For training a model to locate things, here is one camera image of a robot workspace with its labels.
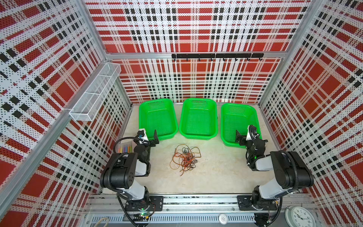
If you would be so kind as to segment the green plastic basket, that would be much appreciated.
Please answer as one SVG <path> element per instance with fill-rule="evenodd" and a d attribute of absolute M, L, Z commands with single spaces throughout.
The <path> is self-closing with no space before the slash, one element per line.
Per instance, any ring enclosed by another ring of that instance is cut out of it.
<path fill-rule="evenodd" d="M 187 139 L 210 140 L 216 137 L 216 102 L 205 98 L 186 99 L 182 105 L 179 132 Z"/>
<path fill-rule="evenodd" d="M 158 139 L 169 140 L 178 131 L 174 103 L 170 99 L 156 99 L 144 102 L 139 107 L 139 128 L 146 130 L 150 140 L 157 133 Z"/>
<path fill-rule="evenodd" d="M 248 126 L 257 128 L 257 133 L 262 138 L 257 111 L 254 107 L 241 104 L 223 104 L 221 107 L 221 139 L 225 146 L 240 148 L 235 142 L 236 131 L 245 136 Z"/>

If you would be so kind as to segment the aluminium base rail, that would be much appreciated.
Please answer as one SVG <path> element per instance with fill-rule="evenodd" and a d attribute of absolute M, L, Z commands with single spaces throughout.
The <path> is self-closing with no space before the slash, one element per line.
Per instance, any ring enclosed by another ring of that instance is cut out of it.
<path fill-rule="evenodd" d="M 141 225 L 216 223 L 227 218 L 227 223 L 254 223 L 259 213 L 246 208 L 248 194 L 154 194 L 152 204 L 142 211 L 129 202 L 124 203 L 128 215 Z M 95 224 L 129 224 L 116 195 L 91 196 L 85 207 L 81 226 Z"/>

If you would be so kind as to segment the right green plastic basket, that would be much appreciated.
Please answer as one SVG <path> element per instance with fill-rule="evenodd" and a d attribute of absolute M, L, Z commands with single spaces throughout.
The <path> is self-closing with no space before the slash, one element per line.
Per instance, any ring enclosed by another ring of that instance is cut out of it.
<path fill-rule="evenodd" d="M 221 107 L 221 139 L 225 146 L 240 148 L 235 142 L 236 131 L 245 136 L 248 126 L 257 128 L 257 133 L 262 138 L 257 111 L 254 107 L 241 104 L 223 104 Z"/>

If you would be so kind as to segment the white analog clock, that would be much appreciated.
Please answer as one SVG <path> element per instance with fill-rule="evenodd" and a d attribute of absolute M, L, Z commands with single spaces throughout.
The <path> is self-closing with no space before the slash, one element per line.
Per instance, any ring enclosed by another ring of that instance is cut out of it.
<path fill-rule="evenodd" d="M 290 227 L 316 227 L 313 215 L 307 209 L 299 206 L 287 207 L 285 220 Z"/>

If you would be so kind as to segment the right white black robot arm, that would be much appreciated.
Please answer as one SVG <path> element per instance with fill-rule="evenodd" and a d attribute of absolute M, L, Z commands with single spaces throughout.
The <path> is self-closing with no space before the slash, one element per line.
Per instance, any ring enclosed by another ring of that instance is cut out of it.
<path fill-rule="evenodd" d="M 267 140 L 260 138 L 254 126 L 250 126 L 247 135 L 236 131 L 235 142 L 246 147 L 246 164 L 252 171 L 274 172 L 270 181 L 256 186 L 251 194 L 237 197 L 239 210 L 276 211 L 275 201 L 313 186 L 313 174 L 297 152 L 280 150 L 265 155 Z"/>

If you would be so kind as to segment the black hook rail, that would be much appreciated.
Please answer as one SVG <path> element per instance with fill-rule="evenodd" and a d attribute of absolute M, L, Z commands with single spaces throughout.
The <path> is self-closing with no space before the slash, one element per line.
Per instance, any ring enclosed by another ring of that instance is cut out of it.
<path fill-rule="evenodd" d="M 172 54 L 172 59 L 251 59 L 257 58 L 262 59 L 264 57 L 264 53 L 240 53 L 240 54 L 222 54 L 222 53 L 213 53 L 213 54 Z"/>

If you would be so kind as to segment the white round knob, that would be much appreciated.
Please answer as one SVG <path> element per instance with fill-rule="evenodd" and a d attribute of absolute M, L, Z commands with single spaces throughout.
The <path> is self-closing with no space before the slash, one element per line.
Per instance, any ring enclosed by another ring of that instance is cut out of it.
<path fill-rule="evenodd" d="M 227 215 L 224 214 L 224 213 L 219 214 L 218 221 L 219 221 L 220 224 L 226 225 L 228 223 L 228 217 L 227 217 Z"/>

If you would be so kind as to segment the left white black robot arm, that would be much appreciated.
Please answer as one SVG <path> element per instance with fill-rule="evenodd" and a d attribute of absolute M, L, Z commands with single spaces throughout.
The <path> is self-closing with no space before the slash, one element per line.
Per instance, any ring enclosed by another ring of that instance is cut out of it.
<path fill-rule="evenodd" d="M 131 153 L 117 153 L 116 146 L 123 140 L 136 143 Z M 151 140 L 145 129 L 140 129 L 135 137 L 124 137 L 116 141 L 113 154 L 100 177 L 100 185 L 116 193 L 124 211 L 161 211 L 162 196 L 150 196 L 147 187 L 141 185 L 136 177 L 147 177 L 150 174 L 150 150 L 159 144 L 157 131 Z"/>

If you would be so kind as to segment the colourful marker box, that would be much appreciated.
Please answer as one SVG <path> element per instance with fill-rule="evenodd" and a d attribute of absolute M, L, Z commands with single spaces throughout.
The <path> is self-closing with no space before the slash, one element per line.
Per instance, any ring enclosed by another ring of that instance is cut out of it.
<path fill-rule="evenodd" d="M 137 144 L 133 140 L 131 141 L 124 140 L 116 145 L 115 151 L 117 153 L 133 153 L 136 145 Z"/>

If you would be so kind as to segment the left green plastic basket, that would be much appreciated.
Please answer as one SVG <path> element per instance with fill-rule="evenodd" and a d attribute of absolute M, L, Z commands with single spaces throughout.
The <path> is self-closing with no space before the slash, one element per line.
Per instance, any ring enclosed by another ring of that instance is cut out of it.
<path fill-rule="evenodd" d="M 139 107 L 139 128 L 146 130 L 150 140 L 157 133 L 158 139 L 169 140 L 178 131 L 174 103 L 170 99 L 156 99 L 144 102 Z"/>

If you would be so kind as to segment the middle green plastic basket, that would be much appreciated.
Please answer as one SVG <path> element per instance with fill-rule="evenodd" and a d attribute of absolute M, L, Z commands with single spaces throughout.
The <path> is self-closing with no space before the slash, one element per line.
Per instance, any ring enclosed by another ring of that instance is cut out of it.
<path fill-rule="evenodd" d="M 216 137 L 216 102 L 205 98 L 186 99 L 182 105 L 179 132 L 187 139 L 210 140 Z"/>

